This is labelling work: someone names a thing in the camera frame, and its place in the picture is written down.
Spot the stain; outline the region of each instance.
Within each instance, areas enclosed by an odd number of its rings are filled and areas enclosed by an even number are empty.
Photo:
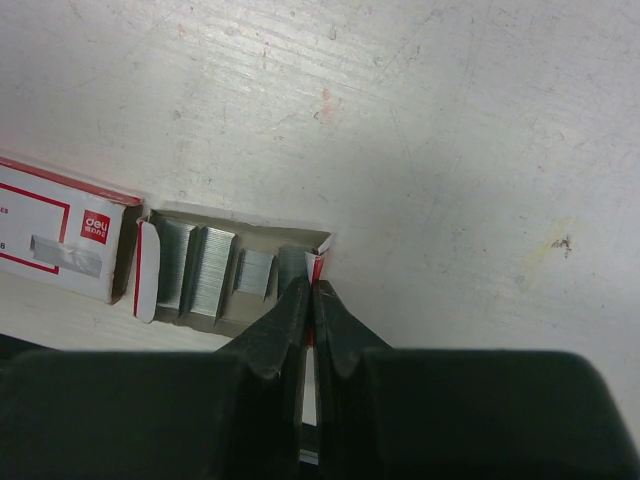
[[[267,53],[269,53],[269,50],[267,47],[269,46],[269,42],[265,42],[265,45],[266,46],[262,49],[262,68],[264,70],[267,69]]]
[[[322,90],[322,108],[320,113],[326,119],[331,118],[333,114],[333,104],[331,103],[331,91],[327,88]]]
[[[551,244],[551,248],[564,248],[564,258],[569,258],[571,253],[571,238],[569,235],[565,235],[562,240],[556,240]]]
[[[84,18],[82,18],[82,15],[80,15],[80,11],[78,10],[78,6],[76,5],[76,3],[70,1],[69,7],[71,8],[73,14],[84,22]]]
[[[233,27],[227,27],[224,29],[224,33],[225,35],[229,35],[230,37],[234,37],[240,33],[242,33],[240,30],[238,30],[237,28],[233,28]]]
[[[566,232],[568,230],[573,230],[575,234],[583,226],[584,224],[574,217],[562,217],[554,220],[546,235],[522,260],[522,271],[525,280],[519,285],[521,291],[526,292],[530,290],[540,278],[544,272],[544,265],[547,258],[549,258],[549,255],[551,255],[556,248],[552,246],[557,239],[567,238]]]

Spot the white wall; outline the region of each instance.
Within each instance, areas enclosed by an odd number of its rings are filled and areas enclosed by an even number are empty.
[[[635,2],[23,0],[0,45],[3,148],[313,216],[385,340],[579,352],[640,438]],[[0,302],[0,331],[56,347],[221,344],[6,275]]]

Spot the red logo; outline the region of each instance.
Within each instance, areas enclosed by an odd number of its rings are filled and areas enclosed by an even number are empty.
[[[81,237],[90,238],[100,243],[107,243],[107,235],[109,235],[109,222],[111,219],[101,213],[84,211],[82,219]]]

